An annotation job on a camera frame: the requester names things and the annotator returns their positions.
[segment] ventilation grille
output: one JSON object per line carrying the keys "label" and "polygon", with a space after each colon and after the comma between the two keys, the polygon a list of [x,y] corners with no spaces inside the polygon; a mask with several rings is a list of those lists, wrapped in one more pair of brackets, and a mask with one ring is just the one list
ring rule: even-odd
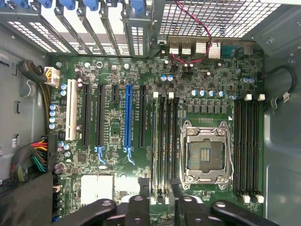
{"label": "ventilation grille", "polygon": [[56,50],[50,47],[46,42],[44,42],[42,39],[40,39],[38,36],[36,36],[33,32],[31,32],[29,29],[27,29],[24,25],[22,25],[20,22],[8,22],[11,26],[13,26],[15,29],[17,29],[19,32],[24,34],[27,38],[34,41],[36,44],[38,44],[40,47],[45,49],[47,52],[56,53]]}
{"label": "ventilation grille", "polygon": [[[277,9],[280,4],[259,0],[191,0],[181,1],[184,9],[209,29],[213,37],[241,38]],[[166,4],[160,34],[206,36],[206,31],[182,12],[175,3]]]}
{"label": "ventilation grille", "polygon": [[143,27],[132,27],[135,55],[143,56]]}
{"label": "ventilation grille", "polygon": [[60,51],[63,53],[70,53],[65,45],[63,45],[59,40],[56,39],[41,23],[29,23],[34,29],[36,29],[40,34],[42,34],[46,39],[53,43]]}

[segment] cpu socket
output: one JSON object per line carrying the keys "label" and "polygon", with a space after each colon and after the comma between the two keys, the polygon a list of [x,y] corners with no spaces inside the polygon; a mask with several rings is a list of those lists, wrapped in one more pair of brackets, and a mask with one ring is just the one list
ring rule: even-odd
{"label": "cpu socket", "polygon": [[184,189],[191,184],[218,184],[221,190],[233,178],[230,131],[225,121],[219,127],[193,127],[185,120],[180,138],[180,179]]}

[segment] green circuit board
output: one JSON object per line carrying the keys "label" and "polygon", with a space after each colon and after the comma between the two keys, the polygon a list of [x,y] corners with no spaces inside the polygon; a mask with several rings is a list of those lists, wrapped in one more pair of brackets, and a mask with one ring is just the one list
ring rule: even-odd
{"label": "green circuit board", "polygon": [[[191,76],[182,73],[182,64],[177,64],[177,69],[171,72],[170,65],[164,64],[165,58],[154,59],[122,59],[122,58],[95,58],[95,57],[54,57],[53,65],[56,62],[63,64],[60,68],[60,84],[67,84],[68,79],[77,79],[78,73],[75,68],[81,70],[81,78],[91,87],[90,115],[86,116],[89,120],[88,144],[83,145],[82,131],[76,132],[76,139],[67,141],[71,145],[70,149],[58,153],[57,161],[64,163],[63,173],[57,175],[61,178],[61,216],[71,214],[81,206],[88,204],[91,197],[85,198],[89,190],[87,185],[82,185],[83,181],[92,183],[92,179],[84,180],[83,176],[97,175],[109,176],[108,187],[103,184],[103,194],[107,194],[117,204],[128,195],[139,194],[140,178],[152,177],[152,137],[153,137],[153,92],[162,93],[173,92],[174,97],[178,98],[177,106],[177,128],[180,131],[184,121],[189,119],[193,126],[217,127],[221,121],[228,124],[231,134],[231,145],[233,145],[233,116],[234,103],[230,96],[237,94],[240,90],[248,93],[261,93],[263,81],[258,73],[263,70],[263,55],[255,52],[253,56],[236,59],[226,57],[221,60],[207,61],[193,66]],[[172,81],[162,81],[162,75],[172,75]],[[255,83],[242,83],[244,77],[255,78]],[[106,164],[99,161],[98,153],[95,152],[96,143],[96,122],[97,122],[97,94],[98,85],[104,87],[104,124],[103,142],[105,150],[103,159]],[[126,85],[131,84],[132,93],[132,138],[133,147],[132,159],[135,165],[129,162],[127,153],[124,153],[124,129],[125,129],[125,99]],[[145,86],[145,144],[139,147],[139,118],[140,118],[140,86]],[[112,89],[117,88],[117,101],[112,101]],[[216,92],[223,91],[223,97],[193,97],[191,92],[211,90]],[[78,90],[76,124],[83,125],[84,121],[84,94],[83,90]],[[61,95],[61,89],[52,89],[51,103],[59,106],[58,127],[52,133],[58,134],[59,140],[63,140],[66,124],[66,96]],[[166,126],[166,115],[164,116],[164,127]],[[260,109],[260,124],[262,125],[263,110]],[[262,137],[263,130],[259,131],[259,188],[262,189]],[[183,194],[189,194],[201,198],[204,203],[210,204],[218,199],[225,199],[237,202],[235,194],[232,192],[230,183],[225,190],[220,190],[218,185],[191,185],[188,190],[183,190]],[[262,214],[262,204],[250,203],[241,204],[245,208]],[[150,205],[150,217],[152,225],[170,219],[173,216],[173,204]]]}

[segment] motherboard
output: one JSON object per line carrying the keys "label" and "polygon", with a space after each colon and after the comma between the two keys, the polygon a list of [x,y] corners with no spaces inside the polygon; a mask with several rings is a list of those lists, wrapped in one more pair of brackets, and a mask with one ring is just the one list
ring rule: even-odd
{"label": "motherboard", "polygon": [[[59,140],[62,217],[101,198],[126,202],[147,185],[156,225],[174,214],[172,179],[205,204],[224,199],[262,214],[261,201],[252,199],[262,191],[261,52],[194,65],[166,56],[60,56],[52,66],[60,71],[51,133]],[[238,126],[239,116],[246,123]],[[254,131],[256,155],[238,154],[244,136],[236,130]]]}

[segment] red wire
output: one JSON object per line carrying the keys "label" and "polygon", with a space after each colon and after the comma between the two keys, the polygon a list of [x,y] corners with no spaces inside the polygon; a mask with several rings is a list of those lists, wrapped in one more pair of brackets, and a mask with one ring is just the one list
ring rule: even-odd
{"label": "red wire", "polygon": [[180,10],[182,10],[184,13],[186,13],[187,15],[189,15],[192,19],[194,19],[199,25],[201,25],[205,29],[205,31],[207,32],[207,35],[209,37],[210,43],[209,43],[209,46],[208,46],[208,48],[207,48],[207,50],[205,52],[205,55],[203,56],[203,58],[201,58],[199,60],[192,60],[192,61],[188,61],[187,62],[187,61],[181,60],[178,57],[175,57],[173,53],[171,54],[172,59],[176,59],[177,61],[179,61],[179,62],[181,62],[183,64],[194,64],[194,63],[201,62],[209,54],[209,49],[212,46],[212,37],[211,37],[211,34],[210,34],[208,28],[202,22],[200,22],[198,19],[196,19],[196,17],[194,15],[190,14],[189,12],[187,12],[187,10],[184,9],[184,6],[180,2],[176,1],[176,4],[180,8]]}

